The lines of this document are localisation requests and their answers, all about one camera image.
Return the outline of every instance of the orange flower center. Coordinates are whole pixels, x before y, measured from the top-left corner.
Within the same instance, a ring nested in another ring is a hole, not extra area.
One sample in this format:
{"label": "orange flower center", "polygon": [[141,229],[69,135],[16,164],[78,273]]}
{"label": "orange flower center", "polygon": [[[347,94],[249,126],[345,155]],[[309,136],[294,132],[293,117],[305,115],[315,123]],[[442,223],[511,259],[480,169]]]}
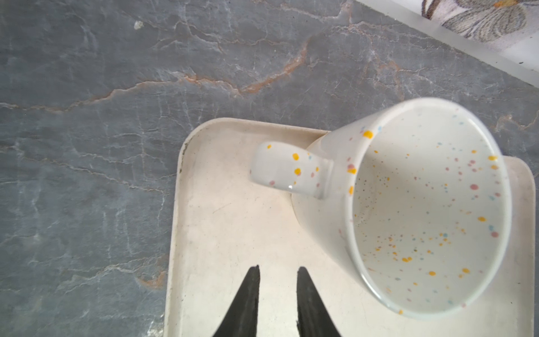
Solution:
{"label": "orange flower center", "polygon": [[518,0],[500,0],[494,4],[494,7],[503,8],[503,7],[511,7],[518,4],[519,4]]}

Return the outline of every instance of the rectangular tray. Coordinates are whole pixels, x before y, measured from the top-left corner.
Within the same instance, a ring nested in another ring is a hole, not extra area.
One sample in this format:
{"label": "rectangular tray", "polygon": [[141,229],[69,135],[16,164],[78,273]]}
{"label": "rectangular tray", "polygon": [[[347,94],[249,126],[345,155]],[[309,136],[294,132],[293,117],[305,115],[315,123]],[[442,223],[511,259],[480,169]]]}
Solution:
{"label": "rectangular tray", "polygon": [[504,157],[513,227],[502,266],[465,310],[437,321],[390,312],[300,228],[290,194],[248,180],[267,140],[307,147],[327,131],[222,118],[200,125],[178,159],[164,336],[213,336],[247,269],[260,265],[257,336],[297,336],[296,273],[305,266],[343,337],[532,336],[535,184]]}

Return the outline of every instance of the mug handle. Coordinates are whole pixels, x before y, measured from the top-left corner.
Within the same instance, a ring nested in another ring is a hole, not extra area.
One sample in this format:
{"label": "mug handle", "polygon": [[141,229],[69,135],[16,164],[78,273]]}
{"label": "mug handle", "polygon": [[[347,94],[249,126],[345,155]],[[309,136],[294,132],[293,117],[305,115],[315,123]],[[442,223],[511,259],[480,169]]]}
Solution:
{"label": "mug handle", "polygon": [[283,191],[325,197],[333,161],[282,142],[264,142],[254,152],[251,180]]}

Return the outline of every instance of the marble countertop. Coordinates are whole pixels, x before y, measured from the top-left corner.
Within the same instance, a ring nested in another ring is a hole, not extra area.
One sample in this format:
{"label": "marble countertop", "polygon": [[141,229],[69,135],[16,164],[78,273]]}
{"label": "marble countertop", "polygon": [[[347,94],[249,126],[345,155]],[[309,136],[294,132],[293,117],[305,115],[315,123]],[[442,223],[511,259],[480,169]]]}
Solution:
{"label": "marble countertop", "polygon": [[1,336],[162,334],[178,152],[213,118],[333,130],[441,97],[539,174],[539,89],[352,0],[28,0],[0,18]]}

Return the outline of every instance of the speckled mug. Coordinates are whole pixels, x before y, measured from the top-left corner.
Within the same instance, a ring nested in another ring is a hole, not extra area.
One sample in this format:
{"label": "speckled mug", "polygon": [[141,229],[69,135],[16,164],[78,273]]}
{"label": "speckled mug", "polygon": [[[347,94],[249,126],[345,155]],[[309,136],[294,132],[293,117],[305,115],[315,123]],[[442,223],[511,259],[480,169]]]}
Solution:
{"label": "speckled mug", "polygon": [[412,318],[470,304],[509,239],[500,150],[475,115],[442,99],[402,102],[307,149],[265,142],[251,179],[292,192],[302,227],[381,303]]}

